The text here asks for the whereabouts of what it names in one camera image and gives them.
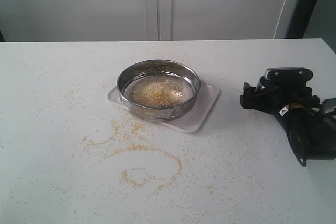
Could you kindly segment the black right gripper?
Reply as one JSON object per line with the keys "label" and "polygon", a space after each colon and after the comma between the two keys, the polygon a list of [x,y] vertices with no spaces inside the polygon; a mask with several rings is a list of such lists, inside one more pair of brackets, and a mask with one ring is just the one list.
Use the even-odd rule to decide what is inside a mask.
{"label": "black right gripper", "polygon": [[[258,96],[262,90],[266,95]],[[255,87],[244,82],[240,96],[242,108],[273,114],[280,124],[311,124],[320,102],[306,82],[259,82]]]}

